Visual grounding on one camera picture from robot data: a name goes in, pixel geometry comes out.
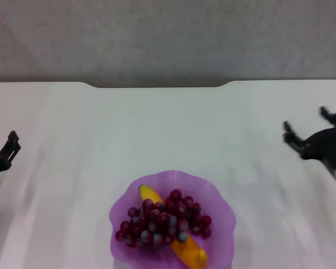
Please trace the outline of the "white tablecloth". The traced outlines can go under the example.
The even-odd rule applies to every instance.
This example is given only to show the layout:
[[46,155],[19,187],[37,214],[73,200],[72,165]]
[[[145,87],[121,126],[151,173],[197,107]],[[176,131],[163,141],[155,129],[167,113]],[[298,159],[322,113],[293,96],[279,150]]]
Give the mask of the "white tablecloth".
[[282,140],[336,112],[336,80],[235,81],[214,88],[100,89],[0,83],[0,269],[126,269],[109,211],[137,178],[209,180],[237,218],[232,269],[336,269],[336,182]]

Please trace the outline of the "red purple grape bunch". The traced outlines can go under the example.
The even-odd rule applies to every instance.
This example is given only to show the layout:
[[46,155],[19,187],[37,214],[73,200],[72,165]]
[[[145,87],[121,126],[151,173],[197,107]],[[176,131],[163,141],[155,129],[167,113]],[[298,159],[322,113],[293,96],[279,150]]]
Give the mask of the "red purple grape bunch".
[[146,185],[140,186],[139,192],[142,204],[128,209],[129,220],[121,222],[116,241],[143,248],[172,245],[174,241],[185,243],[189,234],[211,236],[212,219],[201,214],[202,207],[193,197],[184,197],[181,190],[173,189],[163,200]]

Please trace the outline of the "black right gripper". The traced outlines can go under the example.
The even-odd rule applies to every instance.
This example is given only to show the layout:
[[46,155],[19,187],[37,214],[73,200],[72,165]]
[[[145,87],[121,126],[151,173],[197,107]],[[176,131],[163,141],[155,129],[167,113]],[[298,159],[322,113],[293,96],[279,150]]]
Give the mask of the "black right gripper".
[[320,107],[320,115],[335,128],[324,129],[302,140],[291,125],[283,122],[283,140],[304,160],[319,160],[334,174],[336,171],[336,113],[331,113],[325,106]]

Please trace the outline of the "yellow banana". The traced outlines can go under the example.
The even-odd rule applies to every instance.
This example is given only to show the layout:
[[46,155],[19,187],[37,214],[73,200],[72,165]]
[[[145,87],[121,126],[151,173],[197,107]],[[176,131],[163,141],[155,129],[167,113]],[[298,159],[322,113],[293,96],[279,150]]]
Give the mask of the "yellow banana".
[[[153,202],[162,202],[160,195],[147,185],[140,185],[139,192],[141,199],[146,198],[153,200]],[[180,243],[176,239],[171,244],[171,249],[176,256],[190,269],[208,269],[208,255],[195,240],[188,235],[185,242]]]

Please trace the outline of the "purple wavy-edged plastic plate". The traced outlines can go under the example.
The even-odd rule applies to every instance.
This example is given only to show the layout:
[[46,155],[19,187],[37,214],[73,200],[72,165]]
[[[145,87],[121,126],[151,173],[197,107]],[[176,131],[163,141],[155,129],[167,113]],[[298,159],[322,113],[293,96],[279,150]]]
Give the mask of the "purple wavy-edged plastic plate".
[[[194,236],[194,240],[207,253],[208,269],[228,269],[231,266],[236,226],[234,211],[213,183],[182,171],[167,170],[134,180],[110,209],[112,234],[117,232],[121,222],[128,219],[128,209],[140,204],[139,187],[143,184],[154,189],[162,198],[168,197],[173,189],[180,189],[184,195],[192,196],[200,203],[202,213],[212,218],[212,235],[207,239]],[[169,248],[150,254],[126,247],[111,238],[110,250],[115,259],[131,269],[188,269]]]

